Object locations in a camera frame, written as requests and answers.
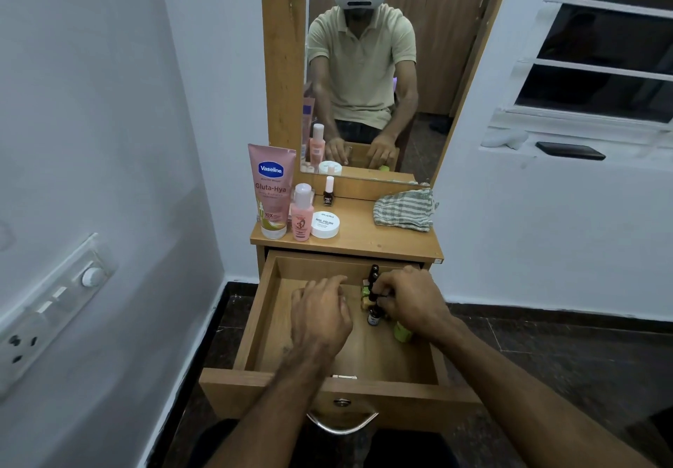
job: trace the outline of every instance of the pink bottle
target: pink bottle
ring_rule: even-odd
[[[295,240],[308,241],[308,237],[311,235],[313,211],[311,185],[299,183],[295,188],[295,201],[292,204],[292,234],[294,234]]]
[[[318,171],[318,166],[325,159],[325,125],[316,123],[313,125],[313,136],[311,137],[311,165]]]

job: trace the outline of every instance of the wooden door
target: wooden door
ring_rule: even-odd
[[[386,0],[402,10],[416,32],[419,111],[448,115],[487,0]],[[309,0],[309,23],[334,0]]]

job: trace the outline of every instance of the beige polo shirt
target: beige polo shirt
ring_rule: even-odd
[[[307,56],[330,60],[334,118],[382,130],[392,117],[392,78],[400,61],[416,62],[416,35],[399,9],[379,6],[360,39],[346,27],[343,9],[321,14],[308,30]]]

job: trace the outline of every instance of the mirror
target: mirror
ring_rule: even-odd
[[[307,0],[301,170],[429,185],[487,2]]]

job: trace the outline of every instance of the hand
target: hand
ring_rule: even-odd
[[[320,362],[330,364],[346,344],[353,321],[343,296],[343,275],[308,282],[292,293],[292,344],[315,352]]]
[[[372,292],[377,303],[405,328],[429,341],[436,340],[453,319],[440,289],[426,269],[405,266],[382,274]]]
[[[325,145],[325,159],[332,160],[332,162],[341,163],[341,165],[348,165],[348,158],[346,157],[345,140],[340,137],[334,137],[327,141]]]
[[[372,141],[372,147],[367,152],[369,168],[379,168],[395,155],[395,138],[381,133]]]

